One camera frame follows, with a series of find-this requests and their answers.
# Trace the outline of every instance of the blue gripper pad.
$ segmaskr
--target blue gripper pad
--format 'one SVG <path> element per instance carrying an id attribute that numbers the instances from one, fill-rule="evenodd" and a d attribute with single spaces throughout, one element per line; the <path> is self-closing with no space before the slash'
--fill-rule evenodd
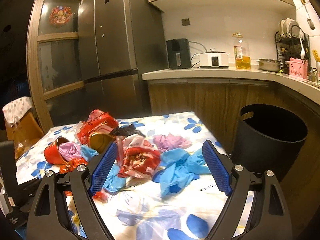
<path id="1" fill-rule="evenodd" d="M 208 168 L 217 183 L 218 189 L 229 196 L 232 193 L 232 188 L 229 182 L 229 173 L 226 171 L 218 156 L 212 149 L 212 146 L 208 142 L 204 142 L 202 145 L 202 155 Z"/>
<path id="2" fill-rule="evenodd" d="M 102 186 L 105 183 L 112 165 L 116 160 L 117 152 L 117 144 L 112 143 L 103 158 L 100 160 L 97 168 L 94 170 L 91 176 L 91 186 L 89 188 L 89 193 L 91 193 L 92 196 L 94 196 L 98 191 L 102 190 Z"/>

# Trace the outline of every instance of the blue latex glove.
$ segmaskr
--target blue latex glove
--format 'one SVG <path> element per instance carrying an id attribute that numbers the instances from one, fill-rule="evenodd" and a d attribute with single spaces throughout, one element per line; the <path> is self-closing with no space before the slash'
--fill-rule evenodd
<path id="1" fill-rule="evenodd" d="M 177 192 L 188 186 L 195 174 L 210 173 L 209 168 L 203 166 L 202 149 L 190 156 L 185 150 L 177 148 L 162 153 L 161 160 L 166 164 L 160 177 L 161 197 L 167 195 L 172 186 Z"/>
<path id="2" fill-rule="evenodd" d="M 119 178 L 117 174 L 119 173 L 120 167 L 117 164 L 113 164 L 108 177 L 103 185 L 103 188 L 109 192 L 117 192 L 125 186 L 126 178 Z"/>
<path id="3" fill-rule="evenodd" d="M 88 146 L 81 145 L 80 154 L 87 162 L 89 162 L 93 156 L 98 155 L 99 153 Z"/>

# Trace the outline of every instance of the wall outlet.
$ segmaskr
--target wall outlet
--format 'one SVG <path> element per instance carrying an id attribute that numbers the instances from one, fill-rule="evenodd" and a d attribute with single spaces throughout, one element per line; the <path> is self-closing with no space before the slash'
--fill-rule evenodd
<path id="1" fill-rule="evenodd" d="M 182 26 L 190 25 L 190 19 L 189 18 L 182 19 L 181 22 L 182 22 Z"/>

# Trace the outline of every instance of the stainless steel bowl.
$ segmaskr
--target stainless steel bowl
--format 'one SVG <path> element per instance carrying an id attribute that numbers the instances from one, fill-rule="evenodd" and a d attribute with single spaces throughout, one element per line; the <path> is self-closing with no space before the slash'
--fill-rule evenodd
<path id="1" fill-rule="evenodd" d="M 281 61 L 275 59 L 259 58 L 259 69 L 271 72 L 279 72 Z"/>

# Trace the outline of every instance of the glass door panel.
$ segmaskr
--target glass door panel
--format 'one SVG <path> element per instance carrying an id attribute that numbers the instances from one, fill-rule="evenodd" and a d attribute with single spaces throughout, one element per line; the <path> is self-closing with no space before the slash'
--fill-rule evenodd
<path id="1" fill-rule="evenodd" d="M 92 109 L 86 103 L 85 88 L 46 100 L 54 126 L 86 121 Z"/>
<path id="2" fill-rule="evenodd" d="M 78 40 L 39 43 L 38 59 L 44 93 L 81 80 Z"/>
<path id="3" fill-rule="evenodd" d="M 44 0 L 39 35 L 77 32 L 79 0 Z"/>

